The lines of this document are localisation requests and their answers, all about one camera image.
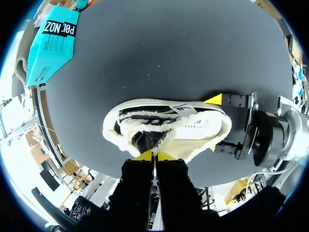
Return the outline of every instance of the shoe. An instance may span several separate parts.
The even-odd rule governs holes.
[[[222,141],[232,121],[217,105],[201,101],[135,99],[106,115],[103,136],[133,157],[152,150],[186,163]]]

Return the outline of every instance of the gray tabletop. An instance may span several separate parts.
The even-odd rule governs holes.
[[[113,177],[131,158],[102,136],[104,117],[135,98],[202,101],[216,91],[257,91],[269,112],[292,96],[283,35],[245,0],[102,0],[83,11],[74,58],[47,83],[47,100],[66,153]],[[228,140],[244,136],[244,111],[231,115]],[[257,169],[206,150],[188,163],[196,187],[236,180]]]

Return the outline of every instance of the label on shoe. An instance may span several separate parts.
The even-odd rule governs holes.
[[[182,122],[176,128],[175,139],[199,140],[215,137],[222,126],[222,121],[218,118],[217,112],[199,112],[182,118]]]
[[[182,117],[193,115],[193,114],[197,113],[197,111],[194,109],[194,107],[187,104],[187,103],[170,105],[169,107]]]

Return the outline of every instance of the cardboard box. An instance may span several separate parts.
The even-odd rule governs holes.
[[[295,37],[291,35],[287,37],[289,39],[289,52],[295,58],[298,65],[302,65],[303,63],[303,52],[300,49],[298,42],[296,41]]]
[[[284,34],[284,39],[287,44],[289,53],[290,55],[292,55],[292,61],[293,58],[295,58],[297,64],[301,65],[303,59],[303,52],[299,46],[299,43],[297,42],[295,36],[293,36],[289,26],[286,24],[283,18],[278,20],[278,24]]]
[[[282,18],[281,14],[268,0],[256,0],[255,4],[264,9],[274,19],[279,20]]]
[[[41,165],[45,160],[49,158],[49,154],[43,154],[41,146],[36,146],[30,149],[31,154],[38,165]]]
[[[69,8],[72,6],[72,2],[73,2],[72,0],[67,0],[67,1],[64,3],[64,7],[69,9]]]

